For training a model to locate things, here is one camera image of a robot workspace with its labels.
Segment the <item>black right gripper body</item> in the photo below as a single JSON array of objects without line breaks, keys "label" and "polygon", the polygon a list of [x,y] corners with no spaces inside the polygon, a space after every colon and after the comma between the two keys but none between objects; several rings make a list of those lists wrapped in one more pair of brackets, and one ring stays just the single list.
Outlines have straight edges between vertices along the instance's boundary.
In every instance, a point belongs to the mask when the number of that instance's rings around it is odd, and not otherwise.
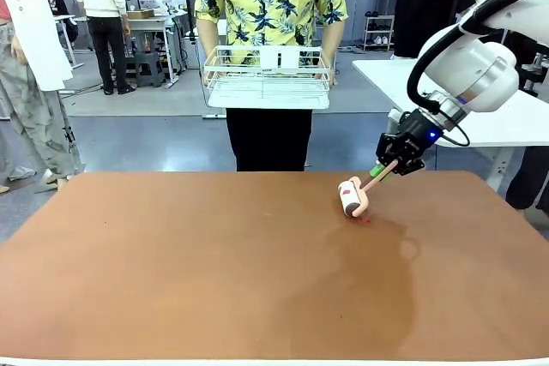
[{"label": "black right gripper body", "polygon": [[425,167],[423,154],[441,136],[442,129],[422,111],[405,112],[394,134],[381,134],[376,150],[377,160],[383,166],[389,166],[396,160],[392,172],[406,176]]}]

